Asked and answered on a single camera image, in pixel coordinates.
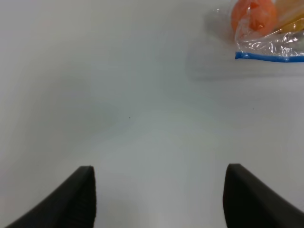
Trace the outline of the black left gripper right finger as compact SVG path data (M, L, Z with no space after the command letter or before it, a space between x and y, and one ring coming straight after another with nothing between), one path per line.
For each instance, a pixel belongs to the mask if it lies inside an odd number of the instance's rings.
M304 213L241 164L227 166L223 210L228 228L302 228Z

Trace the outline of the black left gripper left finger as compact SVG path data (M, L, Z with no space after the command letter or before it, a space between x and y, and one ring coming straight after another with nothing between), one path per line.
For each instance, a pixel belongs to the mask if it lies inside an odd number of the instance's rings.
M9 228L92 228L96 182L92 166L80 166L58 188Z

